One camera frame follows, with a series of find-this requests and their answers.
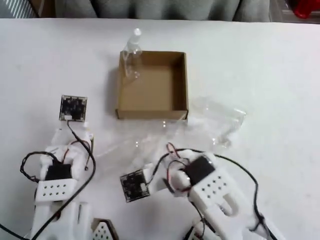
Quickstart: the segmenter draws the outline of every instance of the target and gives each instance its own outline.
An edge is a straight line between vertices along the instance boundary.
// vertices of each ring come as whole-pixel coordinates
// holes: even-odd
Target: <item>brown cardboard box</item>
[[[187,62],[184,52],[143,51],[140,77],[126,78],[120,54],[118,119],[187,119]]]

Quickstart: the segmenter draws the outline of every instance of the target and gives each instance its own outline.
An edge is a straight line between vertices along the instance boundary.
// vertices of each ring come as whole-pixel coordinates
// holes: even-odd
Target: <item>black circuit board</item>
[[[86,120],[87,97],[62,95],[60,121],[84,122]]]
[[[143,170],[137,170],[120,177],[127,203],[150,196]]]

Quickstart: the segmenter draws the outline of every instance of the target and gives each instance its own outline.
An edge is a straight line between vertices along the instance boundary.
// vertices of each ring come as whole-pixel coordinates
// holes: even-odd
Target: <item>gray chair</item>
[[[57,18],[269,22],[270,0],[56,0]]]

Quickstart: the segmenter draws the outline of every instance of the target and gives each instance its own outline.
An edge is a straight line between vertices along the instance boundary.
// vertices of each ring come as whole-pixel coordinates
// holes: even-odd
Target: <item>clear plastic bag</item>
[[[121,168],[125,174],[156,163],[166,153],[168,142],[177,148],[216,153],[230,146],[229,136],[241,127],[245,116],[244,111],[208,97],[197,98],[190,101],[188,120],[117,121],[114,131],[120,138],[103,155],[121,159],[114,161],[114,167]]]

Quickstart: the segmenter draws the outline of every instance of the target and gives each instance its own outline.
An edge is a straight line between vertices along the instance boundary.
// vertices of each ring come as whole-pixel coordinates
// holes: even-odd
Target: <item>white 3d-printed part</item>
[[[77,180],[59,179],[39,181],[36,189],[36,202],[62,201],[69,199],[75,191]]]
[[[113,240],[108,225],[105,222],[100,222],[93,232],[93,240]]]

